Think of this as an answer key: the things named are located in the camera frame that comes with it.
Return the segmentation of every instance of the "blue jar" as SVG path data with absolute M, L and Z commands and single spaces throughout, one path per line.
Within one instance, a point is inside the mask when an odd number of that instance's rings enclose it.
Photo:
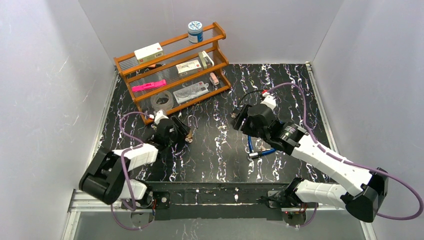
M 192 21 L 188 24 L 188 40 L 197 44 L 203 41 L 203 26 L 199 21 Z

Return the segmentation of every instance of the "clear tape roll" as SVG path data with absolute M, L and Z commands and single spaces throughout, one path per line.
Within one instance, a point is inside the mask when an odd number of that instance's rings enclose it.
M 158 100 L 162 98 L 167 98 L 168 101 L 163 104 L 159 104 Z M 172 94 L 169 91 L 159 92 L 158 94 L 151 96 L 150 102 L 151 102 L 151 106 L 153 107 L 155 111 L 159 111 L 163 109 L 165 112 L 167 112 L 171 110 L 174 106 L 174 99 Z

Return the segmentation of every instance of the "black marble table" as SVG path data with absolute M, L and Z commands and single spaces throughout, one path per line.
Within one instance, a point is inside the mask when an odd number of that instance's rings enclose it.
M 198 128 L 194 130 L 193 142 L 169 147 L 160 153 L 155 163 L 141 167 L 133 175 L 140 180 L 167 182 L 290 183 L 295 177 L 330 182 L 328 176 L 311 165 L 281 152 L 248 160 L 247 136 L 232 129 L 230 125 L 231 113 L 244 93 L 292 82 L 304 90 L 307 122 L 317 139 L 328 147 L 328 138 L 306 66 L 231 64 L 224 68 L 224 74 L 231 83 L 230 90 L 174 113 L 186 124 L 188 116 L 193 115 L 196 118 Z M 300 93 L 291 87 L 281 88 L 276 92 L 276 112 L 280 120 L 302 125 L 303 103 Z M 258 101 L 259 94 L 255 93 L 247 96 L 243 103 L 254 105 Z M 119 130 L 120 117 L 133 111 L 137 111 L 137 107 L 124 81 L 118 79 L 99 146 L 113 150 L 138 144 Z M 124 122 L 124 129 L 143 139 L 152 130 L 152 124 L 145 126 L 141 117 L 135 114 Z M 269 147 L 259 139 L 252 140 L 254 148 Z

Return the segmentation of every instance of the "jar lid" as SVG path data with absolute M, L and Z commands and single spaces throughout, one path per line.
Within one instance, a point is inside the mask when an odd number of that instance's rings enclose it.
M 202 30 L 202 23 L 199 21 L 192 21 L 188 24 L 188 31 L 200 32 Z

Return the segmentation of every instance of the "small cardboard box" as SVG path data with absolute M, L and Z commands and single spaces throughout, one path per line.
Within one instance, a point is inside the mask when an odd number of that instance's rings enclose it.
M 193 60 L 184 62 L 181 64 L 178 64 L 176 66 L 176 69 L 178 70 L 178 76 L 180 77 L 186 77 L 192 74 L 195 74 L 197 72 L 200 72 L 202 70 L 202 66 L 199 63 L 199 60 Z
M 135 57 L 139 64 L 146 63 L 155 58 L 159 58 L 164 55 L 164 50 L 159 43 L 152 44 L 134 51 Z

